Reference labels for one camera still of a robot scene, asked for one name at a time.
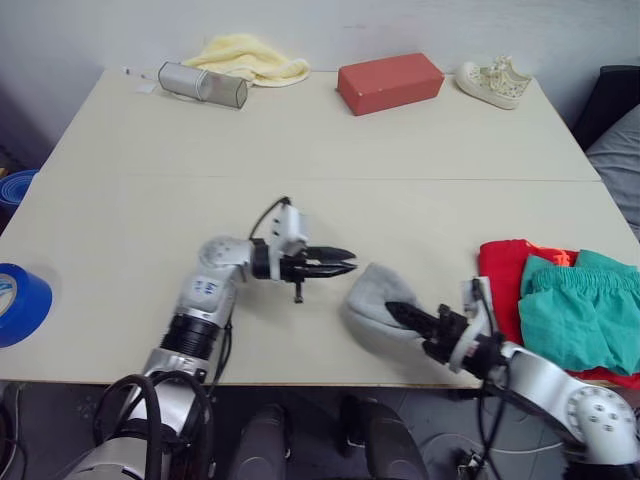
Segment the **green cloth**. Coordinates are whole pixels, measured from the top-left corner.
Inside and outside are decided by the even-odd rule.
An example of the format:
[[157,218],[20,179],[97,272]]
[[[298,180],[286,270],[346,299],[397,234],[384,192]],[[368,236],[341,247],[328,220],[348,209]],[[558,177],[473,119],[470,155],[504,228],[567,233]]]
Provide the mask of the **green cloth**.
[[520,285],[522,337],[562,368],[640,372],[640,273],[582,250],[574,267],[530,255]]

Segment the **red box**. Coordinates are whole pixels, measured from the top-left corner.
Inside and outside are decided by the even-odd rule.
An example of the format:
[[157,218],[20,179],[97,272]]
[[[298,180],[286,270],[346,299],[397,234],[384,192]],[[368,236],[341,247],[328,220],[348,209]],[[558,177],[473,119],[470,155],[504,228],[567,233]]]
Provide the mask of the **red box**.
[[444,74],[422,53],[356,63],[338,71],[338,91],[354,115],[438,95]]

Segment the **power cord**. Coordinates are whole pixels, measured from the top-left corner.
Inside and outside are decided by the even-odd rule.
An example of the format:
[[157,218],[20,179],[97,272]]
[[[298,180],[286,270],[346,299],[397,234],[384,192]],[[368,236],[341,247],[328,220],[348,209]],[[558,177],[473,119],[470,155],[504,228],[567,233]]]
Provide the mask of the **power cord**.
[[[508,391],[511,385],[511,368],[509,367],[508,363],[505,365],[505,375],[506,375],[506,382],[505,382],[504,389],[505,391]],[[502,480],[502,477],[500,476],[500,472],[498,471],[493,461],[493,457],[491,456],[491,451],[493,449],[493,445],[498,436],[498,430],[500,429],[500,424],[502,423],[502,418],[504,416],[507,400],[506,400],[506,395],[503,394],[502,397],[500,398],[500,403],[498,404],[498,410],[496,412],[493,425],[491,426],[489,436],[487,437],[484,429],[484,420],[483,420],[484,397],[485,397],[485,394],[487,393],[487,386],[488,386],[487,380],[483,381],[482,387],[480,388],[480,396],[478,397],[478,401],[476,403],[476,407],[477,407],[476,417],[478,422],[478,432],[480,434],[480,442],[482,443],[482,447],[483,447],[482,457],[480,458],[480,467],[482,467],[482,465],[484,465],[484,463],[487,462],[491,467],[491,470],[493,471],[493,474],[495,475],[496,479]],[[473,480],[477,478],[479,472],[480,472],[480,469],[476,470]]]
[[160,480],[162,474],[162,419],[160,416],[158,395],[149,378],[143,375],[128,375],[105,390],[98,402],[98,407],[93,419],[93,438],[96,445],[100,445],[105,441],[100,416],[107,403],[107,399],[114,392],[132,385],[140,389],[140,396],[144,399],[147,411],[147,453],[144,478],[145,480]]
[[262,213],[262,215],[260,215],[260,218],[258,218],[256,223],[253,225],[253,228],[251,229],[251,233],[249,233],[249,237],[248,237],[249,240],[253,240],[254,235],[258,231],[258,228],[260,228],[260,225],[262,224],[264,219],[267,218],[267,215],[273,212],[278,207],[278,205],[291,205],[291,199],[285,196],[285,197],[280,197],[278,200],[273,202],[271,206],[269,206],[269,208],[267,208]]
[[[150,383],[154,388],[154,394],[155,394],[155,387],[157,385],[169,380],[178,380],[183,383],[186,383],[187,386],[189,386],[193,391],[196,397],[196,401],[200,404],[199,415],[202,421],[198,423],[201,425],[201,429],[204,429],[204,435],[203,435],[204,441],[203,443],[201,443],[200,455],[201,455],[201,458],[204,459],[204,461],[200,463],[200,468],[199,468],[200,472],[198,476],[196,476],[195,478],[207,480],[209,478],[209,465],[211,463],[211,460],[213,459],[213,432],[214,432],[213,407],[211,406],[211,402],[207,396],[207,392],[204,390],[204,387],[192,375],[189,375],[188,373],[182,372],[179,370],[162,372],[162,373],[159,373],[158,375],[155,375],[152,379],[150,379]],[[135,408],[138,406],[138,404],[143,398],[144,398],[144,392],[141,392],[136,396],[136,398],[129,405],[127,405],[127,408],[120,415],[120,420],[117,422],[114,428],[114,432],[118,432],[122,429],[125,422],[129,419],[129,417],[131,416],[131,414],[133,413],[133,411],[135,410]],[[98,418],[98,413],[100,412],[100,410],[101,410],[101,404],[99,404],[98,406],[98,410],[96,411],[95,418]],[[183,438],[182,439],[183,443],[185,445],[191,445],[195,440],[196,436],[197,434],[194,434],[194,438]],[[98,423],[98,428],[96,428],[95,419],[94,419],[94,440],[96,442],[96,445],[99,445],[100,443],[106,440],[105,436],[102,433],[102,429],[99,423]]]
[[[487,314],[487,318],[489,319],[489,330],[490,330],[491,336],[493,336],[495,335],[494,319],[493,319],[491,310],[489,309],[489,302],[487,302],[487,298],[484,294],[482,284],[479,279],[474,278],[471,285],[472,285],[472,291],[473,291],[474,297],[479,298],[480,301],[482,302],[482,307],[484,308]],[[504,392],[508,392],[511,387],[511,367],[508,362],[505,363],[505,377],[506,377],[505,385],[503,389],[504,391],[500,398],[500,403],[498,404],[498,410],[493,420],[493,424],[491,426],[491,430],[489,431],[488,437],[486,435],[485,428],[484,428],[483,412],[484,412],[484,398],[488,393],[489,381],[487,379],[483,380],[482,386],[480,387],[480,393],[478,396],[478,401],[476,403],[476,407],[477,407],[476,420],[478,423],[478,432],[480,434],[480,441],[482,443],[483,453],[482,453],[482,457],[480,458],[479,468],[474,473],[473,480],[476,480],[476,478],[478,477],[478,474],[480,473],[480,469],[485,464],[485,462],[488,463],[489,466],[491,467],[491,470],[493,471],[493,474],[495,475],[496,479],[502,480],[502,477],[500,476],[500,472],[498,471],[498,468],[496,467],[493,461],[493,457],[491,456],[491,451],[493,449],[493,444],[495,443],[496,438],[498,436],[498,430],[500,428],[500,424],[502,423],[502,418],[504,416],[504,411],[507,405],[506,395],[504,394]]]
[[[461,440],[464,440],[468,443],[470,443],[471,445],[475,446],[476,448],[484,448],[482,446],[481,443],[476,442],[475,440],[473,440],[472,438],[467,437],[466,435],[462,435],[460,433],[439,433],[437,435],[434,435],[433,437],[429,438],[426,442],[422,443],[419,447],[420,450],[424,449],[422,452],[422,456],[425,457],[427,455],[427,452],[429,451],[429,448],[431,448],[433,446],[434,443],[438,442],[439,440],[443,439],[443,438],[459,438]],[[501,448],[491,448],[491,453],[499,453],[499,454],[504,454],[504,455],[533,455],[534,453],[542,453],[542,452],[548,452],[550,450],[555,450],[558,447],[561,447],[563,445],[562,442],[557,442],[557,443],[553,443],[551,445],[545,445],[542,447],[538,447],[538,448],[532,448],[530,450],[504,450]]]
[[231,348],[233,347],[233,323],[232,323],[232,315],[233,310],[229,314],[229,320],[227,321],[226,327],[224,327],[224,334],[222,337],[222,344],[220,345],[220,356],[218,357],[218,364],[216,365],[216,371],[213,375],[213,381],[211,382],[211,387],[209,388],[209,397],[211,398],[213,389],[218,382],[220,381],[220,377],[224,373],[224,370],[227,368],[227,364],[229,363],[229,358],[231,357]]
[[493,313],[489,309],[489,302],[487,302],[487,297],[484,294],[484,290],[482,288],[482,282],[480,282],[479,278],[474,278],[473,280],[471,280],[471,291],[472,291],[473,297],[476,300],[480,300],[482,302],[482,307],[484,308],[484,311],[487,313],[487,318],[489,320],[489,333],[491,336],[493,336],[493,334],[495,333],[495,327],[494,327],[495,319],[493,317]]

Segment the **tape roll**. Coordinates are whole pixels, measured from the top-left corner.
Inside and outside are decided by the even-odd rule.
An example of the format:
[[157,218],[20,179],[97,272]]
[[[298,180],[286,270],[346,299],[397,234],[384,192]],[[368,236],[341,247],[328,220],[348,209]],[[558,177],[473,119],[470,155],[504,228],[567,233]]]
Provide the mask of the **tape roll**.
[[41,278],[11,263],[0,263],[0,347],[31,335],[43,322],[53,296]]
[[36,173],[38,170],[23,170],[0,180],[0,205],[5,210],[10,213],[16,211]]

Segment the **shoe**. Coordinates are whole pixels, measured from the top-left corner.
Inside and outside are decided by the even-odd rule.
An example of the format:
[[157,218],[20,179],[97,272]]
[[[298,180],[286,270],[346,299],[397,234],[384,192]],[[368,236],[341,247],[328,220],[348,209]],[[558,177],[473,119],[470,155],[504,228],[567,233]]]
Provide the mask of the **shoe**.
[[530,81],[514,70],[511,57],[498,57],[489,67],[465,62],[456,71],[456,83],[465,93],[506,110],[518,106]]

